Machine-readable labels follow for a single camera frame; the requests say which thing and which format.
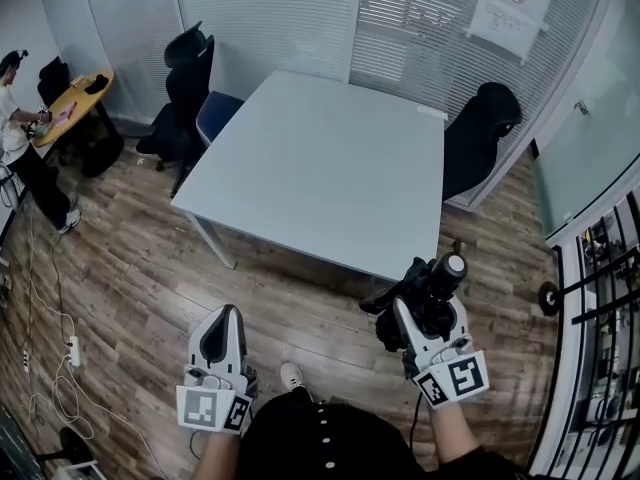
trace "white t-shirt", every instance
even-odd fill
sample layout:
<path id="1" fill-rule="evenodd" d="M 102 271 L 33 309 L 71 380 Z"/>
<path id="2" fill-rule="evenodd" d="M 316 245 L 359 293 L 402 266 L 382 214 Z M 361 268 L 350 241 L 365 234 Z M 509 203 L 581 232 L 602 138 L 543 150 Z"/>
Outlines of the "white t-shirt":
<path id="1" fill-rule="evenodd" d="M 11 115 L 18 110 L 18 105 L 6 85 L 0 85 L 0 133 L 2 134 L 2 162 L 8 165 L 20 158 L 29 147 L 27 135 L 20 123 L 10 121 Z"/>

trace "paper sign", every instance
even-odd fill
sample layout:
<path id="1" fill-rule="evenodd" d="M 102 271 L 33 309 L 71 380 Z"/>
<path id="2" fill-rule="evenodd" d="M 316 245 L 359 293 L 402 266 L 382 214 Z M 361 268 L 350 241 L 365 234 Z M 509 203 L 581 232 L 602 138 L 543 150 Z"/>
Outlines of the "paper sign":
<path id="1" fill-rule="evenodd" d="M 522 58 L 524 62 L 551 0 L 478 0 L 467 35 L 476 35 Z"/>

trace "person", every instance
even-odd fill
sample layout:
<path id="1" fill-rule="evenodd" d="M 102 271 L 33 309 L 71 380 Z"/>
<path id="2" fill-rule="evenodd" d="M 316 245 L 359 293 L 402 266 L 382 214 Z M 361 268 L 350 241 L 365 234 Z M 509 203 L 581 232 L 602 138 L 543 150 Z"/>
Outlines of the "person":
<path id="1" fill-rule="evenodd" d="M 242 439 L 210 434 L 193 480 L 527 478 L 480 446 L 458 403 L 431 411 L 440 468 L 427 473 L 390 423 L 347 405 L 315 403 L 293 363 L 284 363 L 280 376 L 289 392 L 267 402 Z"/>
<path id="2" fill-rule="evenodd" d="M 58 188 L 53 170 L 40 158 L 22 129 L 22 123 L 48 123 L 50 114 L 26 112 L 13 100 L 9 86 L 15 80 L 20 60 L 20 54 L 13 51 L 0 61 L 2 163 L 20 178 L 20 181 L 31 191 L 38 208 L 58 232 L 63 234 L 78 224 L 81 217 L 80 210 L 74 208 L 75 201 L 70 201 Z"/>

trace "sneaker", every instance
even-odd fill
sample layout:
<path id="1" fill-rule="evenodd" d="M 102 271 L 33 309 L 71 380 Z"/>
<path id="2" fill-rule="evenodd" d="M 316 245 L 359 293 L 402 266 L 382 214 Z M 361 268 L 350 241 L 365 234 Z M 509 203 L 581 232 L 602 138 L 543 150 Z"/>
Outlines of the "sneaker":
<path id="1" fill-rule="evenodd" d="M 60 233 L 61 235 L 64 235 L 71 228 L 75 228 L 76 224 L 80 222 L 81 216 L 82 214 L 80 213 L 80 210 L 72 210 L 69 213 L 67 213 L 67 223 L 64 225 L 62 229 L 58 230 L 58 233 Z"/>
<path id="2" fill-rule="evenodd" d="M 304 387 L 300 368 L 298 368 L 294 363 L 283 363 L 280 367 L 280 378 L 282 379 L 284 387 L 289 391 Z"/>

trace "electrical outlet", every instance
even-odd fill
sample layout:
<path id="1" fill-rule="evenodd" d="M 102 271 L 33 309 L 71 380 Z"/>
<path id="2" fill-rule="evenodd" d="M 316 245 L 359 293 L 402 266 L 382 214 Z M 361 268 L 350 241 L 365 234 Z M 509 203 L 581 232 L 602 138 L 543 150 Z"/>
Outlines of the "electrical outlet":
<path id="1" fill-rule="evenodd" d="M 71 354 L 71 365 L 75 368 L 78 368 L 81 364 L 80 361 L 80 341 L 77 336 L 71 336 L 69 338 L 71 340 L 71 344 L 69 345 L 69 351 Z"/>

